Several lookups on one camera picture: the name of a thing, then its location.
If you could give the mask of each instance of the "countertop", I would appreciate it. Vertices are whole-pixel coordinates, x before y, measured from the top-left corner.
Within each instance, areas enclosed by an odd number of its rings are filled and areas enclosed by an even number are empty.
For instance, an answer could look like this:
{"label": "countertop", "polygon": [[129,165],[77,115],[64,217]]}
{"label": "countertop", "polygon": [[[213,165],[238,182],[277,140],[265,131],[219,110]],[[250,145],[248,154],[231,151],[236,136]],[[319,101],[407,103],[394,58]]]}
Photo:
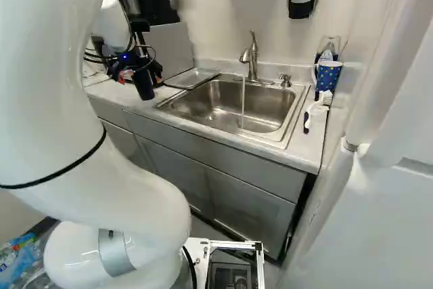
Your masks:
{"label": "countertop", "polygon": [[203,127],[197,123],[171,116],[154,108],[159,102],[181,92],[180,89],[162,86],[155,89],[155,98],[150,101],[142,101],[137,90],[133,85],[121,85],[113,80],[104,81],[96,85],[85,87],[89,97],[99,99],[121,108],[127,112],[132,112],[140,116],[164,123],[172,127],[199,135],[245,152],[290,166],[311,174],[318,174],[321,166],[323,142],[325,139],[326,112],[315,111],[311,121],[310,133],[305,135],[303,132],[303,114],[306,108],[314,102],[314,90],[310,87],[300,116],[296,123],[292,138],[286,149],[280,150],[262,143],[250,141],[237,135],[216,130],[211,127]]}

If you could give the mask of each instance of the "running water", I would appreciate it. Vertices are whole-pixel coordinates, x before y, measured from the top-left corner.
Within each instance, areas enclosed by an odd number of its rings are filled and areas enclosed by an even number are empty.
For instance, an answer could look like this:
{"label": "running water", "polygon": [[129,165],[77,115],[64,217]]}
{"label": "running water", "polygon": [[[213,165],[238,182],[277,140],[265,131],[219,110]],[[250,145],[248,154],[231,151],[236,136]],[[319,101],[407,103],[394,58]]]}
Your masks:
{"label": "running water", "polygon": [[242,115],[241,115],[241,129],[244,128],[244,111],[245,111],[245,76],[242,77]]}

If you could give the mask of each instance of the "sink basin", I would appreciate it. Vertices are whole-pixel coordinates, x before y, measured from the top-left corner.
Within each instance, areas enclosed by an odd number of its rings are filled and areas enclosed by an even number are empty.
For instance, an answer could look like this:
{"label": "sink basin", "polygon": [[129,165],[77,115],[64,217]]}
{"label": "sink basin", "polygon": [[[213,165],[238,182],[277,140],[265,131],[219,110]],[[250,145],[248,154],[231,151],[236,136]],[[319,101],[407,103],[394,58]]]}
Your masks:
{"label": "sink basin", "polygon": [[176,95],[156,106],[180,118],[242,137],[279,142],[287,135],[290,121],[305,86],[246,83],[242,127],[242,82],[221,75],[192,91]]}

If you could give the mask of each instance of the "white wall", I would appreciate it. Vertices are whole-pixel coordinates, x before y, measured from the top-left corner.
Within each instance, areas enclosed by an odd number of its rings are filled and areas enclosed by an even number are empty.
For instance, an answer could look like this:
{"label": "white wall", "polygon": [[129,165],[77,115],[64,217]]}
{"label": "white wall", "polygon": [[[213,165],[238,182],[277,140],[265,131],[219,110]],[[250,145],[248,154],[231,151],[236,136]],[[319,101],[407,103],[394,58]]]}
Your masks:
{"label": "white wall", "polygon": [[0,190],[0,244],[25,231],[45,218],[7,191]]}
{"label": "white wall", "polygon": [[237,60],[257,33],[259,60],[280,64],[311,64],[322,35],[347,37],[355,0],[319,0],[308,20],[288,18],[287,0],[182,0],[198,58]]}

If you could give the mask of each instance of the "blue cup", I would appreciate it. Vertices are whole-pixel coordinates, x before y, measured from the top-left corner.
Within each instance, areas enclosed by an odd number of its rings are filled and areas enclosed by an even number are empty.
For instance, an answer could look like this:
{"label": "blue cup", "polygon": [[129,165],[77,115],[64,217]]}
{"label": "blue cup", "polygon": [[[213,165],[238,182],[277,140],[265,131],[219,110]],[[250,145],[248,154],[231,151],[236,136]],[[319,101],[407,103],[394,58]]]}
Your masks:
{"label": "blue cup", "polygon": [[322,61],[317,63],[316,91],[336,90],[343,64],[338,61]]}

